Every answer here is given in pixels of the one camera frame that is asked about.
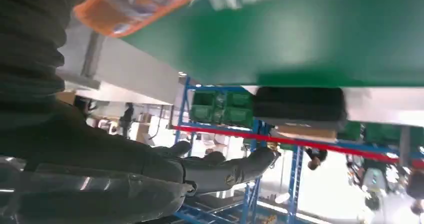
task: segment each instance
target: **green storage bin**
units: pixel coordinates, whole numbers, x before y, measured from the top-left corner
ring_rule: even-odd
[[[337,133],[337,139],[347,141],[359,141],[361,139],[361,123],[348,121],[343,130]]]
[[[212,105],[191,105],[190,120],[199,123],[212,123],[214,116],[214,106]]]
[[[366,123],[365,142],[399,146],[401,142],[402,125]],[[419,126],[410,129],[411,151],[416,152],[423,145],[424,130]]]
[[[226,106],[232,108],[252,108],[252,94],[250,92],[231,92],[226,95]]]
[[[216,91],[195,91],[192,105],[215,106]]]
[[[248,108],[226,107],[222,123],[229,126],[252,128],[253,111]]]
[[[191,105],[190,120],[221,124],[224,100],[224,95],[219,91],[196,91]]]

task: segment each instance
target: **blue metal shelving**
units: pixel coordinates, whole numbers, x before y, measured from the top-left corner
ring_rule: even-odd
[[[185,110],[189,111],[189,102],[188,102],[188,91],[189,90],[200,90],[200,91],[220,91],[220,92],[226,92],[226,91],[232,91],[232,92],[245,92],[246,90],[242,87],[220,87],[220,86],[192,86],[190,85],[190,78],[187,77],[185,81],[184,91],[183,91],[183,98],[182,103],[179,111],[179,117],[178,117],[178,126],[185,126],[185,127],[192,127],[192,128],[202,128],[205,129],[205,132],[207,130],[210,130],[211,133],[213,133],[213,130],[219,130],[219,131],[231,131],[234,132],[235,135],[237,133],[245,133],[245,134],[261,134],[261,135],[268,135],[271,129],[271,126],[267,125],[266,123],[255,120],[253,123],[252,129],[247,128],[231,128],[231,127],[221,127],[221,126],[214,126],[210,124],[201,124],[201,123],[193,123],[193,122],[183,122],[183,115]],[[191,140],[193,141],[195,133],[191,133]],[[180,130],[177,130],[175,133],[175,142],[177,142],[180,138]],[[360,145],[353,142],[348,141],[338,141],[337,143],[328,143],[328,142],[322,142],[322,141],[313,141],[314,143],[318,144],[326,144],[326,145],[334,145],[345,148],[345,149],[351,149],[351,150],[357,150],[362,152],[372,152],[372,153],[393,153],[396,155],[399,155],[399,151],[393,150],[390,148],[381,148],[381,147],[373,147],[368,145]],[[254,151],[257,147],[257,140],[253,139],[250,143],[250,151]],[[266,141],[261,140],[260,146],[265,147],[267,145]],[[290,173],[290,183],[289,183],[289,207],[288,207],[288,214],[286,216],[286,223],[287,224],[295,224],[295,223],[304,223],[302,220],[297,219],[297,210],[298,210],[298,198],[299,198],[299,189],[300,189],[300,181],[301,181],[301,175],[302,175],[302,162],[303,162],[303,155],[304,155],[304,147],[302,146],[294,146],[293,149],[293,156],[292,156],[292,162],[291,162],[291,173]],[[422,159],[424,157],[423,153],[411,153],[412,158],[416,159]],[[241,206],[235,205],[231,208],[237,208],[241,209],[241,218],[240,223],[241,224],[255,224],[256,223],[256,215],[258,213],[258,210],[260,209],[260,212],[263,213],[263,208],[257,207],[257,200],[259,196],[260,191],[260,184],[261,184],[261,177],[258,177],[255,181],[249,183],[245,187],[244,191],[244,199]],[[218,216],[219,212],[216,213],[209,213],[206,211],[203,211],[199,208],[191,207],[188,205],[183,205],[183,207],[175,213],[175,216],[185,220],[186,222],[193,223],[193,224],[229,224],[234,223],[231,222],[221,216]]]

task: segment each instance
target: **worker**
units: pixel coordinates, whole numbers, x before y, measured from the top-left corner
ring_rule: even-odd
[[[131,121],[134,115],[134,104],[131,102],[125,103],[126,110],[123,116],[119,118],[119,126],[122,128],[122,136],[128,138],[131,127]]]
[[[420,215],[424,212],[422,200],[424,199],[424,171],[418,169],[412,169],[409,176],[408,185],[406,187],[406,193],[415,199],[411,205],[411,211]]]
[[[310,161],[307,164],[307,167],[314,171],[324,162],[327,158],[328,151],[325,149],[311,148],[306,149],[306,154],[310,157]]]
[[[56,100],[64,89],[58,48],[73,6],[83,1],[0,0],[0,120],[7,120],[0,122],[0,156],[25,163],[0,191],[0,223],[157,219],[186,196],[229,190],[274,162],[268,148],[218,164],[168,156],[92,128],[74,106]]]
[[[365,206],[371,211],[376,212],[380,209],[379,195],[374,191],[365,192]]]

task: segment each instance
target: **shelving rack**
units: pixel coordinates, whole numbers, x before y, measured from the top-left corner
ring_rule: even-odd
[[[190,78],[187,77],[185,80],[182,103],[179,111],[178,125],[173,126],[172,128],[176,130],[175,133],[175,143],[180,138],[180,132],[189,132],[191,133],[191,140],[193,140],[194,133],[211,133],[219,134],[225,136],[234,136],[242,137],[247,139],[252,139],[250,144],[250,151],[254,151],[257,147],[257,142],[260,141],[260,146],[265,147],[267,142],[277,142],[284,143],[289,145],[294,145],[293,156],[291,162],[291,172],[290,172],[290,183],[289,183],[289,208],[287,213],[287,224],[297,223],[297,210],[298,210],[298,198],[299,198],[299,188],[301,182],[302,174],[302,161],[304,154],[304,147],[326,149],[329,151],[352,154],[356,156],[362,156],[364,158],[375,159],[379,161],[384,161],[387,163],[399,163],[402,162],[402,157],[404,153],[402,152],[405,146],[400,147],[400,152],[391,148],[384,147],[374,147],[369,145],[360,145],[354,142],[349,141],[337,141],[336,143],[324,142],[324,141],[312,141],[307,139],[299,138],[282,138],[269,136],[269,131],[271,126],[260,121],[254,120],[253,127],[251,130],[240,130],[231,127],[221,127],[214,126],[209,124],[200,124],[192,122],[183,122],[184,111],[190,110],[190,105],[188,101],[188,91],[189,90],[199,90],[199,91],[231,91],[231,92],[245,92],[246,90],[242,87],[221,87],[221,86],[192,86],[190,85]],[[424,154],[420,152],[408,153],[408,158],[411,158],[410,164],[414,168],[424,169]],[[244,191],[244,199],[242,204],[242,214],[240,223],[241,224],[255,224],[256,223],[256,213],[257,213],[257,201],[260,190],[261,177],[258,177],[254,182],[251,182],[246,185]],[[217,213],[209,213],[202,211],[199,208],[191,207],[188,205],[183,205],[183,207],[174,214],[176,217],[193,224],[230,224],[231,222],[223,217],[217,215]]]

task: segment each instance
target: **green conveyor belt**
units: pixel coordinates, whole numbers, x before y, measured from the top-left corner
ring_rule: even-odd
[[[424,86],[424,0],[197,0],[124,40],[204,84]]]

